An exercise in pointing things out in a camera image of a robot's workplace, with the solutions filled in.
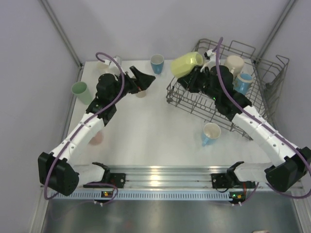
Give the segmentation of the blue butterfly mug orange inside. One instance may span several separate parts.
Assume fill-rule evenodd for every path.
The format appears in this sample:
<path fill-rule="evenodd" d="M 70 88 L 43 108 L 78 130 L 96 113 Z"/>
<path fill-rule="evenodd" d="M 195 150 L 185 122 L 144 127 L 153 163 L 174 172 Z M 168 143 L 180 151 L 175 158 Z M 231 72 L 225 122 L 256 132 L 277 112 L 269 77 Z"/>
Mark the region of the blue butterfly mug orange inside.
<path fill-rule="evenodd" d="M 251 84 L 253 82 L 253 77 L 247 73 L 240 73 L 237 75 L 234 81 L 234 90 L 239 93 L 246 95 Z"/>

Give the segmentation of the floral cream mug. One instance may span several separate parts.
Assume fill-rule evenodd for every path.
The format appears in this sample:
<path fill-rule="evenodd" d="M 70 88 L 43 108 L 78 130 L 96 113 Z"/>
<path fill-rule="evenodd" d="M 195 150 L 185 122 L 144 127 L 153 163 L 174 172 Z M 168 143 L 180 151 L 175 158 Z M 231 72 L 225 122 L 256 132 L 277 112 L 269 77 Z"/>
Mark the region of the floral cream mug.
<path fill-rule="evenodd" d="M 244 60 L 236 55 L 230 55 L 226 58 L 224 66 L 229 69 L 229 71 L 233 74 L 233 78 L 236 78 L 238 74 L 241 73 L 244 67 Z"/>

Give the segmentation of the pale yellow-green mug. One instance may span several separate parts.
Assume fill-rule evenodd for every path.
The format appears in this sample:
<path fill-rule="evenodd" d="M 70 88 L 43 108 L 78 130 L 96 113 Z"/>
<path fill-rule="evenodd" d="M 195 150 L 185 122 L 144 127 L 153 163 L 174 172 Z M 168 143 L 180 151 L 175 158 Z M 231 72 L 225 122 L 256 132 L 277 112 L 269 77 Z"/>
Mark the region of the pale yellow-green mug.
<path fill-rule="evenodd" d="M 171 62 L 171 72 L 175 78 L 188 75 L 195 66 L 203 65 L 203 57 L 197 51 L 189 52 Z"/>

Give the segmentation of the white mug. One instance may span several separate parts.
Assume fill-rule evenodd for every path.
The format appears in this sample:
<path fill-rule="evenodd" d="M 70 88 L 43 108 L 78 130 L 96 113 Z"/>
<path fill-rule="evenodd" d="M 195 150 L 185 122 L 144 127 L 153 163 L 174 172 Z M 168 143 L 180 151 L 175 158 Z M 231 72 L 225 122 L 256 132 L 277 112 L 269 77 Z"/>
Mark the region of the white mug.
<path fill-rule="evenodd" d="M 98 70 L 106 70 L 109 68 L 109 65 L 110 63 L 105 63 L 105 62 L 102 62 L 102 61 L 98 61 L 97 64 L 96 64 L 96 67 Z"/>

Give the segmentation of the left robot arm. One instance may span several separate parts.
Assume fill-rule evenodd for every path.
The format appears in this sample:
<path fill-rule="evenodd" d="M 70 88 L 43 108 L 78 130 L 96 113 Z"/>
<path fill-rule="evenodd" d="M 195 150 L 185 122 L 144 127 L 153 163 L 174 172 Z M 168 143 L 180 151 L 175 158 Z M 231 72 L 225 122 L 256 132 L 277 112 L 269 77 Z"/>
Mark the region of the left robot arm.
<path fill-rule="evenodd" d="M 74 130 L 50 153 L 38 157 L 39 181 L 45 188 L 69 196 L 76 187 L 96 183 L 100 187 L 110 184 L 108 166 L 99 162 L 77 165 L 78 157 L 92 138 L 108 124 L 116 113 L 116 103 L 128 93 L 147 90 L 156 79 L 131 66 L 134 74 L 105 73 L 98 78 L 96 95 Z"/>

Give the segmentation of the pink mug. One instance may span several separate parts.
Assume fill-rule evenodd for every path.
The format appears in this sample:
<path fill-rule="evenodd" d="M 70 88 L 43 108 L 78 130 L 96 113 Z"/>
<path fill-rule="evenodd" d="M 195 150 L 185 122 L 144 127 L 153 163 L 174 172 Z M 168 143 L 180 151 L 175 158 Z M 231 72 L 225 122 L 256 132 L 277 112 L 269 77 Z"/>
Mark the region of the pink mug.
<path fill-rule="evenodd" d="M 102 143 L 103 141 L 103 133 L 101 131 L 97 132 L 96 135 L 90 140 L 89 144 L 96 146 Z"/>

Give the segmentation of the light blue mug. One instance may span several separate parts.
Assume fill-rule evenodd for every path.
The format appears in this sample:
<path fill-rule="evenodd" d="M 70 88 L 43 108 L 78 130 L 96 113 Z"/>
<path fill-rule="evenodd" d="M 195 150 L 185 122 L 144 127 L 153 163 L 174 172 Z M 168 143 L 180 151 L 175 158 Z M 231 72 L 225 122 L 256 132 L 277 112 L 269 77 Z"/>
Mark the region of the light blue mug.
<path fill-rule="evenodd" d="M 202 131 L 202 146 L 213 144 L 221 135 L 221 128 L 216 123 L 207 123 Z"/>

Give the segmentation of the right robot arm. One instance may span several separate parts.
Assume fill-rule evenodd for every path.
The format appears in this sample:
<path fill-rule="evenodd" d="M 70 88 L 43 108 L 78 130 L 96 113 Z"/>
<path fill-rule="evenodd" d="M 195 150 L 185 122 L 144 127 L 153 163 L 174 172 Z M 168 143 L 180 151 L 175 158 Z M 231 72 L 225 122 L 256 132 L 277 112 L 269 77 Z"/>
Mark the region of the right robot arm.
<path fill-rule="evenodd" d="M 311 150 L 288 142 L 263 117 L 252 102 L 234 89 L 233 75 L 225 66 L 195 66 L 178 82 L 191 93 L 203 93 L 214 100 L 217 111 L 247 133 L 267 154 L 268 163 L 236 162 L 227 170 L 232 187 L 244 182 L 263 182 L 284 193 L 310 170 Z"/>

